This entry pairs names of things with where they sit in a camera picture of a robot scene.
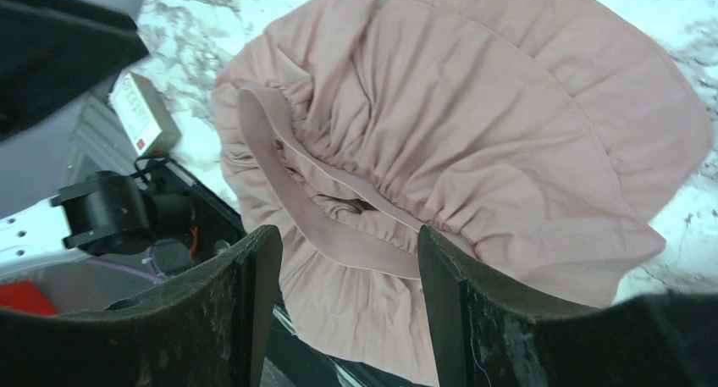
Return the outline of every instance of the pink fabric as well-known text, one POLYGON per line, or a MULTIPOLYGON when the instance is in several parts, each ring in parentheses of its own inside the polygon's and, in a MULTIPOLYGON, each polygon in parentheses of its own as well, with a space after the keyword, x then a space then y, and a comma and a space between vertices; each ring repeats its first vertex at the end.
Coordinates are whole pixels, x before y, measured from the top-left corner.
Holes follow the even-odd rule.
POLYGON ((311 0, 213 92, 248 230, 298 336, 437 385, 417 231, 596 307, 713 133, 668 55, 593 0, 311 0))

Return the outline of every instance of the wrinkled fabric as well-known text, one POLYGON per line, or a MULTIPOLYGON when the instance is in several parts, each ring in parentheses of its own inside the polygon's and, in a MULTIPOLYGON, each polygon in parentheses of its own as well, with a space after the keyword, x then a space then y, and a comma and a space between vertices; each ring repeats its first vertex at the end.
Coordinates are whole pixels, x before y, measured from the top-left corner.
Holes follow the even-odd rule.
POLYGON ((282 233, 297 335, 429 385, 422 224, 605 307, 663 249, 647 222, 713 137, 668 55, 593 0, 311 0, 213 106, 246 228, 282 233))

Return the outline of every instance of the marble countertop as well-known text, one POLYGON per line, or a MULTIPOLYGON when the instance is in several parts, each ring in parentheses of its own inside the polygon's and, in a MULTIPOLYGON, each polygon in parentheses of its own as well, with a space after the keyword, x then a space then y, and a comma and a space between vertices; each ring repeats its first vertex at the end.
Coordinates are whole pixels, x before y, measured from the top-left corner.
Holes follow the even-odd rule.
MULTIPOLYGON (((221 68, 269 22, 307 0, 146 0, 140 35, 152 56, 133 70, 150 78, 182 131, 174 157, 232 207, 219 171, 209 92, 221 68)), ((718 122, 718 0, 598 0, 673 57, 718 122)), ((663 253, 627 274, 617 301, 647 292, 718 292, 718 152, 651 225, 663 253)))

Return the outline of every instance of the gray vein marble pattern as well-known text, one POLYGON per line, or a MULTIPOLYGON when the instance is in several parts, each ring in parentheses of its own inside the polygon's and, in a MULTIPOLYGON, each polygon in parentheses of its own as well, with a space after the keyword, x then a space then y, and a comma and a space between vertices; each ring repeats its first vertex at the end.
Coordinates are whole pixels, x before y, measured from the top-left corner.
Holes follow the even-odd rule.
MULTIPOLYGON (((174 156, 237 207, 218 166, 209 92, 219 70, 269 22, 307 0, 146 0, 140 34, 152 57, 133 70, 162 92, 183 137, 174 156)), ((718 0, 598 0, 662 45, 718 123, 718 0)), ((718 291, 718 152, 651 222, 663 253, 629 273, 616 300, 646 292, 718 291)))

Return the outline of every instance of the marble table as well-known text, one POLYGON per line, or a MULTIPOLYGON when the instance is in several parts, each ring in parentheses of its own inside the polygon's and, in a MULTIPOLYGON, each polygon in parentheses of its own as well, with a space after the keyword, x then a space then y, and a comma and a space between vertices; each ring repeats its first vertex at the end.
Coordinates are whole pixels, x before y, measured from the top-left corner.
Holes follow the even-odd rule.
MULTIPOLYGON (((272 20, 307 0, 146 0, 140 34, 152 53, 133 70, 162 92, 182 131, 174 157, 237 207, 219 172, 209 92, 217 73, 272 20)), ((718 121, 718 0, 598 0, 673 57, 718 121)), ((651 225, 666 239, 616 296, 718 292, 718 152, 714 149, 651 225)))

